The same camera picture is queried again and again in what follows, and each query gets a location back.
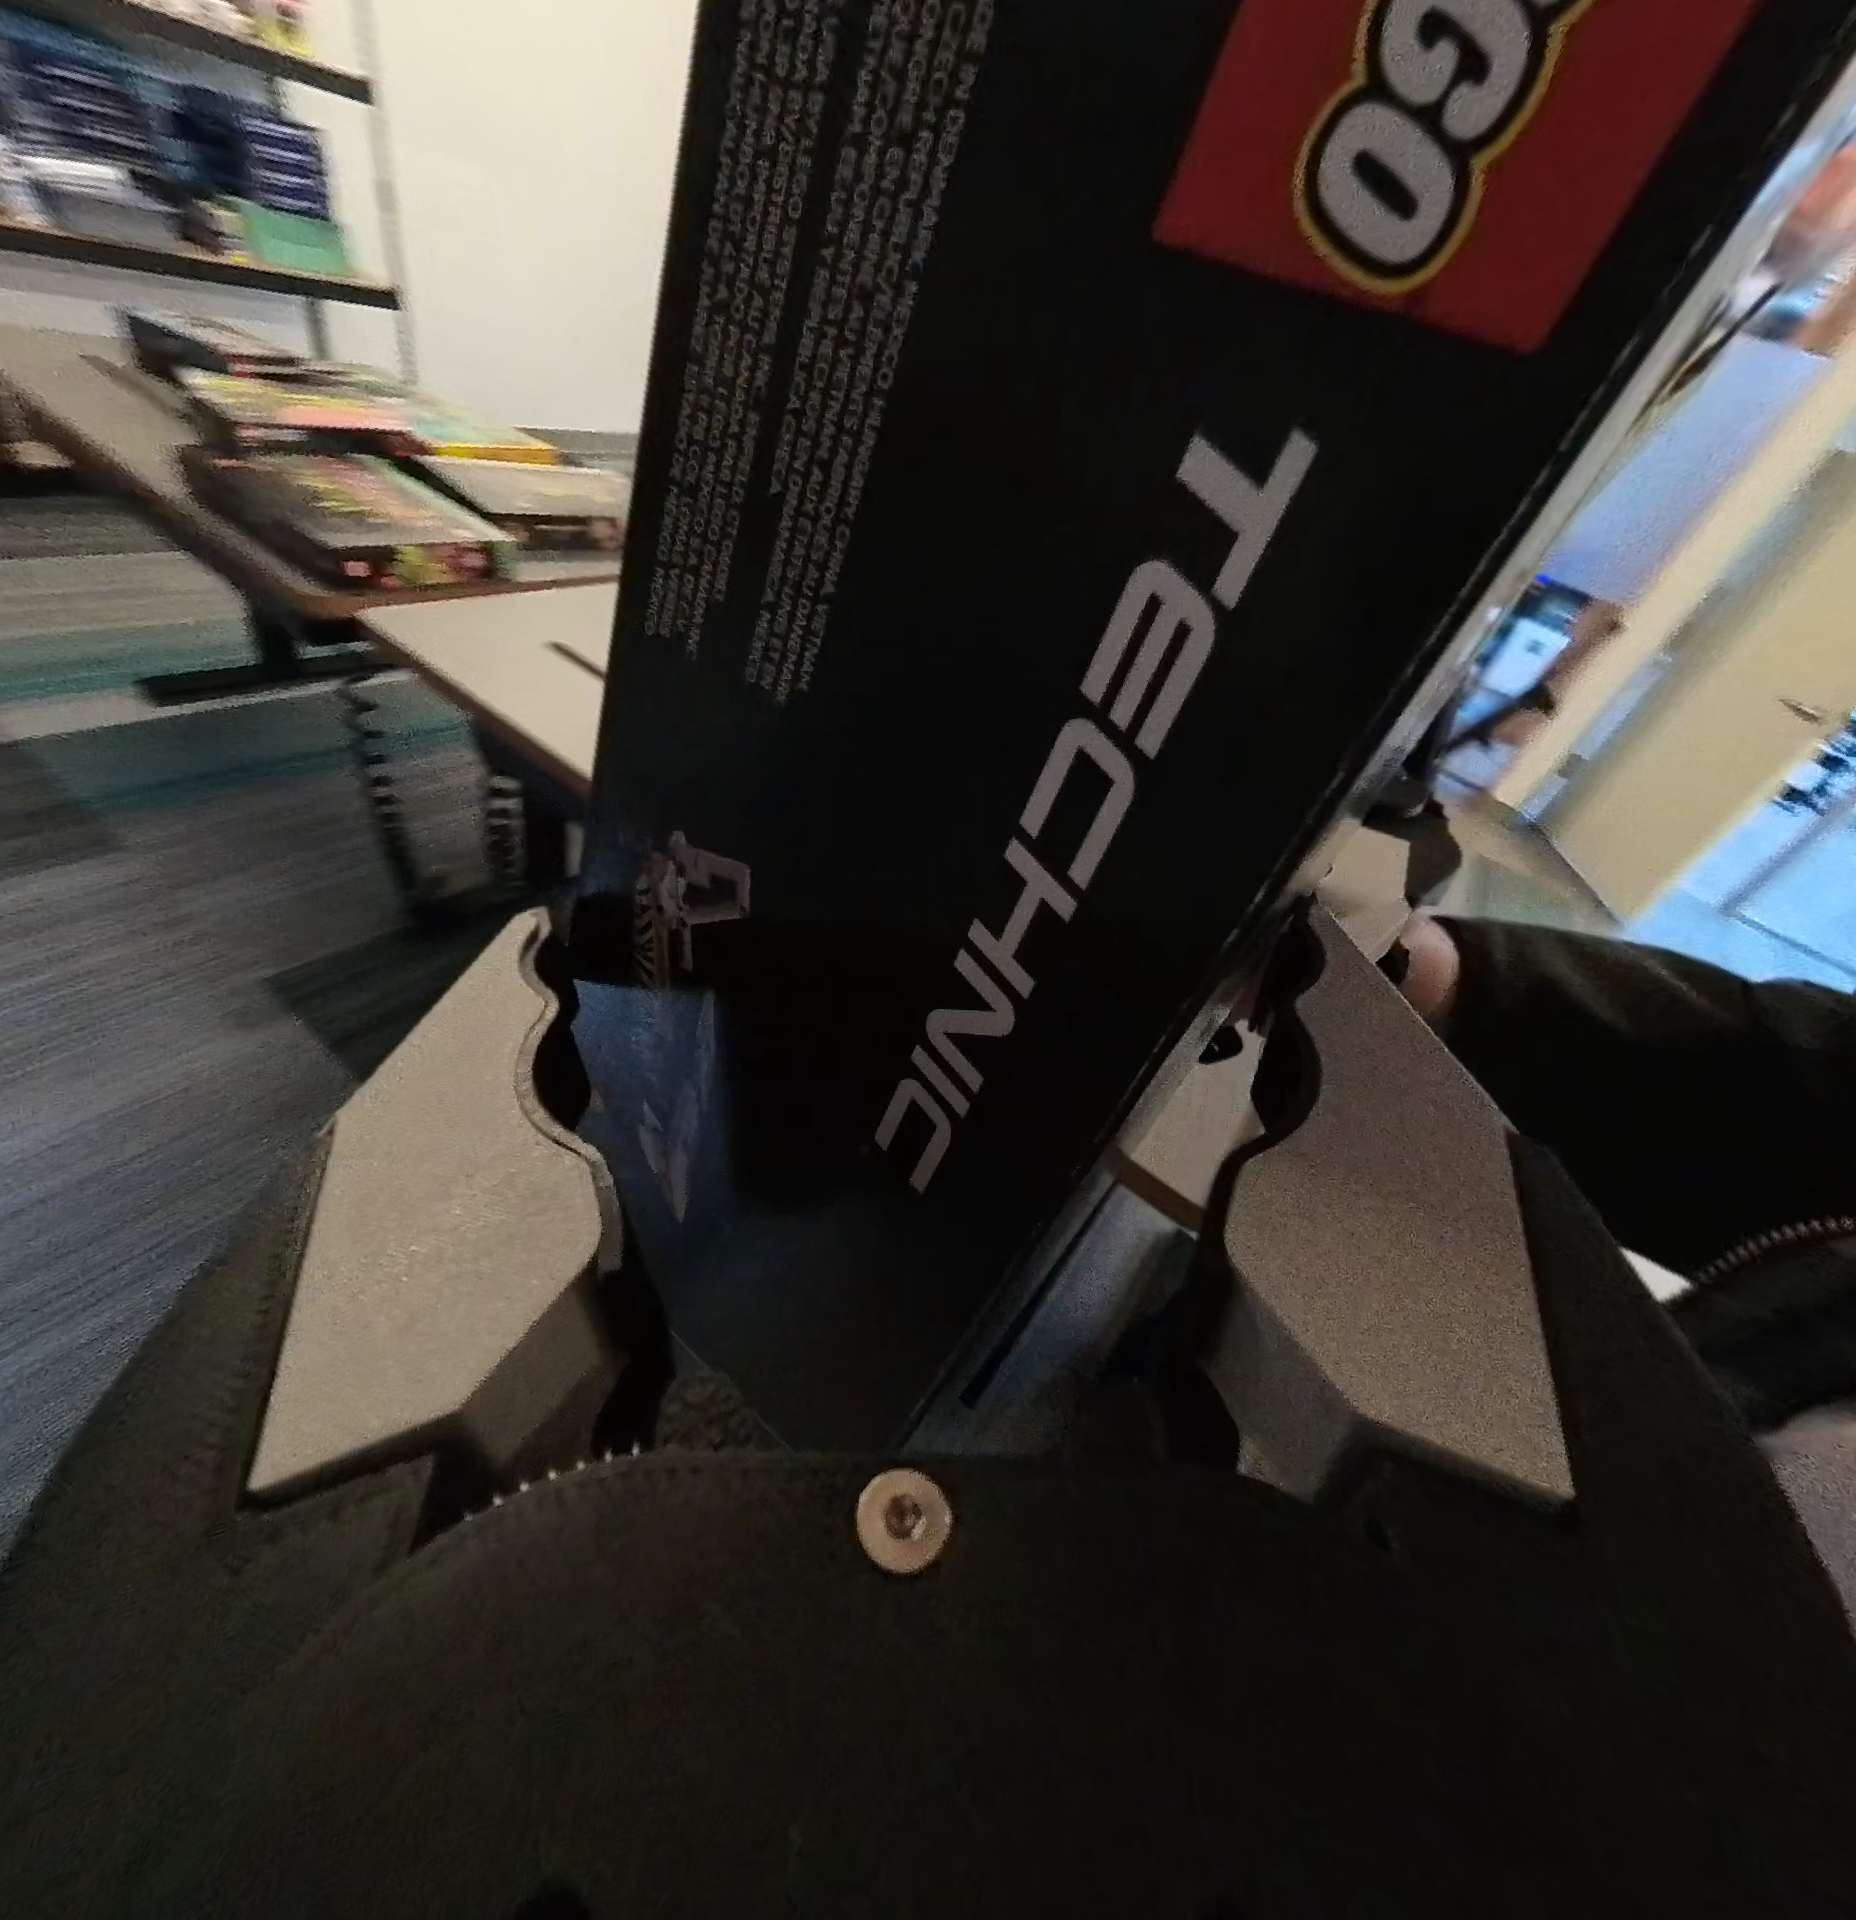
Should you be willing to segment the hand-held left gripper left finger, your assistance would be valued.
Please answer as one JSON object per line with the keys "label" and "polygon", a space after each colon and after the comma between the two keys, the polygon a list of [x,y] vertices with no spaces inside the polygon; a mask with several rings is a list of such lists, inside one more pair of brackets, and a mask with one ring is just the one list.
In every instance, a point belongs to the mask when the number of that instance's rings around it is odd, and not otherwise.
{"label": "hand-held left gripper left finger", "polygon": [[577,1468],[628,1368],[605,1159],[535,1068],[553,922],[519,916],[328,1128],[247,1471],[252,1501],[435,1461],[472,1492]]}

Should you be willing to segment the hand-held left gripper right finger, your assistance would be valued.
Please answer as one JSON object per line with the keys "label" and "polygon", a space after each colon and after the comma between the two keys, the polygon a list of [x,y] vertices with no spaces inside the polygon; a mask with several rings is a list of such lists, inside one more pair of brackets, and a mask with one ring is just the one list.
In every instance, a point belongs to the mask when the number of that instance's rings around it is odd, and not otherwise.
{"label": "hand-held left gripper right finger", "polygon": [[1570,1503],[1505,1116],[1328,914],[1286,957],[1263,1054],[1284,1077],[1229,1188],[1202,1356],[1235,1468],[1325,1501],[1387,1453]]}

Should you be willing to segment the blue plane lego box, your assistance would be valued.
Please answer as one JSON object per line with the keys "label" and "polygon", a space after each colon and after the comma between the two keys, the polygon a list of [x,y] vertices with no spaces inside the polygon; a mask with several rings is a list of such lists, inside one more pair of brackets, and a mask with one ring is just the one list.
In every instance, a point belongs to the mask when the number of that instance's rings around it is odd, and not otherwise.
{"label": "blue plane lego box", "polygon": [[872,1453],[1856,112],[1856,3],[704,5],[575,919],[691,1356]]}

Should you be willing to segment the person's right forearm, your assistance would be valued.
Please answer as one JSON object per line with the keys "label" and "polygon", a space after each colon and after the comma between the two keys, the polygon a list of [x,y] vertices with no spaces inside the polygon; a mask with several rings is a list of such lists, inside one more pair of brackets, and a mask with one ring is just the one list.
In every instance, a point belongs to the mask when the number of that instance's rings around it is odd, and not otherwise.
{"label": "person's right forearm", "polygon": [[1612,1235],[1692,1282],[1856,1232],[1856,990],[1436,918],[1432,1026]]}

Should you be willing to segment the person's right hand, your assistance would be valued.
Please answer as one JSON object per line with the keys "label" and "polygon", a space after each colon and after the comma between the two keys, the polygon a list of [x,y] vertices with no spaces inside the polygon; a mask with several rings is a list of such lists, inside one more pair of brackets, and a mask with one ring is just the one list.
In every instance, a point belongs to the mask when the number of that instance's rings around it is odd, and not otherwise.
{"label": "person's right hand", "polygon": [[1391,951],[1395,990],[1419,1018],[1442,1034],[1460,994],[1462,957],[1451,931],[1434,916],[1413,916]]}

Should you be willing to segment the person's black jacket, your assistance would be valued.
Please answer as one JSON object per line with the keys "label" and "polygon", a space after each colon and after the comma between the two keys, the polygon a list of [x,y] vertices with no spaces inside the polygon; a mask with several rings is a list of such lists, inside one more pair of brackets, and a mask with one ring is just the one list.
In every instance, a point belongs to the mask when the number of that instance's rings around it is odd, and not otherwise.
{"label": "person's black jacket", "polygon": [[1742,1241],[1667,1314],[1756,1436],[1856,1401],[1856,1214]]}

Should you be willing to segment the pile of flat colourful boxes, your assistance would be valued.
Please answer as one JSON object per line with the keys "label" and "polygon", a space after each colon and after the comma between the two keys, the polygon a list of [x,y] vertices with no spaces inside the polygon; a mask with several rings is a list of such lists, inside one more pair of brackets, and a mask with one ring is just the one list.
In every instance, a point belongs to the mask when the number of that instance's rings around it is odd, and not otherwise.
{"label": "pile of flat colourful boxes", "polygon": [[118,327],[187,423],[189,493],[321,586],[493,586],[535,553],[625,550],[633,482],[616,467],[235,324],[126,307]]}

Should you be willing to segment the brown edged work table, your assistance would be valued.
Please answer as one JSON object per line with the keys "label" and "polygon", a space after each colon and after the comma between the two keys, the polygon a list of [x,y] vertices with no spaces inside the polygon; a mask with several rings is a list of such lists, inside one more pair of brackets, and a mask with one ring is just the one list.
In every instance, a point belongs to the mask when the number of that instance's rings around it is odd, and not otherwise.
{"label": "brown edged work table", "polygon": [[0,327],[0,390],[81,481],[121,500],[243,599],[256,661],[215,674],[147,675],[141,695],[160,708],[360,675],[378,659],[369,615],[620,581],[611,560],[538,556],[514,579],[332,583],[190,492],[185,451],[196,434],[181,418],[181,396],[118,346]]}

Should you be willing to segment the wooden shelf with boxes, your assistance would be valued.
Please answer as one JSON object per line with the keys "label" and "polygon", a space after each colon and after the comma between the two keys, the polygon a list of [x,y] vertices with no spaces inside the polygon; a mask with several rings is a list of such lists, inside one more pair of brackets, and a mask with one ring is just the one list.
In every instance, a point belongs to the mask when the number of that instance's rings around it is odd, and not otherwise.
{"label": "wooden shelf with boxes", "polygon": [[371,5],[0,3],[0,259],[402,318]]}

